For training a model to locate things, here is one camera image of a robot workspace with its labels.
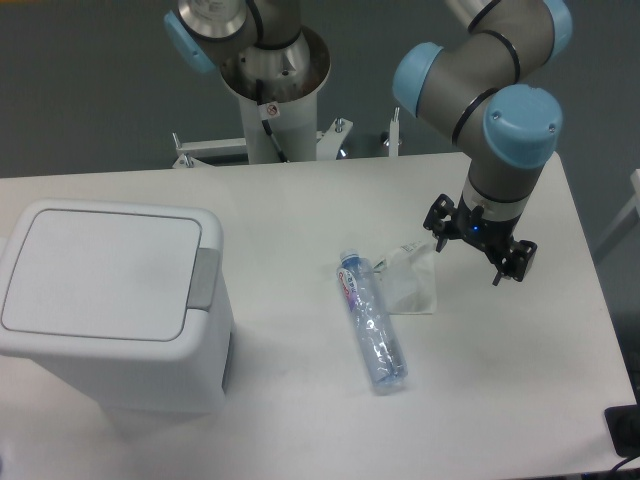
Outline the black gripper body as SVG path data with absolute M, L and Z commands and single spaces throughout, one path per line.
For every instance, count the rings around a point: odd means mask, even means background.
M 511 250 L 513 231 L 520 216 L 505 221 L 483 217 L 483 207 L 470 209 L 463 200 L 458 207 L 445 194 L 439 196 L 439 250 L 448 240 L 462 240 L 484 252 L 490 261 L 501 261 Z

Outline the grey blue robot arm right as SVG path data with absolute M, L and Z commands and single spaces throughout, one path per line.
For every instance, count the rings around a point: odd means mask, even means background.
M 505 274 L 534 255 L 515 227 L 563 127 L 558 101 L 524 84 L 568 45 L 573 33 L 563 1 L 452 1 L 468 39 L 448 51 L 413 47 L 393 77 L 396 100 L 467 155 L 461 198 L 441 195 L 424 226 L 437 245 L 462 240 Z

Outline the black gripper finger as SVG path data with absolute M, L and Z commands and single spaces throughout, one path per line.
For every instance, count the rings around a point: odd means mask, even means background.
M 509 239 L 490 248 L 490 261 L 497 273 L 492 281 L 497 286 L 503 278 L 522 282 L 535 258 L 538 245 L 529 240 Z
M 456 226 L 457 208 L 453 200 L 446 194 L 441 194 L 429 208 L 423 222 L 423 227 L 432 232 L 436 239 L 435 250 L 441 252 L 449 240 L 458 239 Z

